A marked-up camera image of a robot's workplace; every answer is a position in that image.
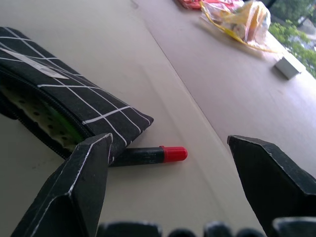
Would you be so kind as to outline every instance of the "plastic bag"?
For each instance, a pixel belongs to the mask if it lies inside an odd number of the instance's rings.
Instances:
[[[181,5],[188,9],[200,9],[201,8],[200,1],[201,0],[179,0]],[[235,2],[239,2],[243,4],[242,0],[202,0],[202,1],[206,3],[221,4],[223,5],[223,7],[226,7],[228,9],[234,6]]]
[[[269,10],[256,0],[230,9],[216,3],[200,2],[203,18],[226,34],[252,48],[275,52],[264,44],[271,23]]]

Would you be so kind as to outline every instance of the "marker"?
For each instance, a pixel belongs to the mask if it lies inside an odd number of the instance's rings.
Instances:
[[[128,148],[114,159],[110,167],[175,162],[185,160],[187,156],[184,147]]]

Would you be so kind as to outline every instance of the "zipper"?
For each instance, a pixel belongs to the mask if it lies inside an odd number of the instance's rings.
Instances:
[[[9,83],[5,83],[6,85],[10,86],[10,84],[12,84],[12,81],[16,81],[17,82],[17,86],[20,86],[22,88],[27,88],[30,89],[31,91],[34,91],[34,93],[36,94],[36,96],[38,96],[39,98],[41,98],[42,100],[46,101],[50,106],[52,106],[56,111],[58,111],[60,114],[62,114],[74,127],[75,129],[78,131],[78,133],[84,138],[88,138],[93,136],[93,133],[91,131],[89,131],[86,127],[84,127],[80,121],[78,121],[65,107],[61,106],[57,101],[55,101],[51,96],[49,96],[47,93],[45,93],[44,91],[40,90],[37,86],[33,85],[32,83],[21,79],[19,77],[17,77],[16,75],[14,75],[13,73],[11,73],[10,71],[7,71],[4,68],[0,69],[0,73],[4,73],[5,75],[7,75],[8,79],[3,79],[5,77],[2,77],[0,80],[5,81],[5,82],[9,82]],[[12,113],[14,114],[14,116],[16,116],[16,118],[26,127],[28,128],[37,138],[39,138],[43,143],[45,143],[49,148],[51,148],[55,153],[57,153],[59,156],[61,156],[63,159],[66,159],[69,157],[69,155],[71,154],[70,151],[68,151],[67,149],[58,149],[54,146],[54,143],[57,143],[56,141],[54,141],[53,139],[49,138],[46,139],[44,138],[44,136],[41,136],[40,133],[43,133],[44,131],[38,127],[38,125],[31,121],[26,115],[26,118],[22,118],[17,112],[15,112],[15,108],[16,106],[11,104],[11,102],[6,101],[6,98],[3,98],[3,95],[0,96],[0,102]]]

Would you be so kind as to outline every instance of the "small white box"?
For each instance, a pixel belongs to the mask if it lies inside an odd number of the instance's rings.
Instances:
[[[292,54],[286,53],[275,66],[288,78],[291,79],[297,74],[306,70],[305,66]]]

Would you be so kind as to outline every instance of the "red package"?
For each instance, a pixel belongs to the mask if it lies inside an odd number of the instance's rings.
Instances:
[[[201,6],[199,4],[201,0],[179,0],[181,5],[187,9],[201,9]],[[240,1],[240,0],[202,0],[203,2],[207,3],[222,3],[228,8],[230,6],[234,5],[234,1]]]

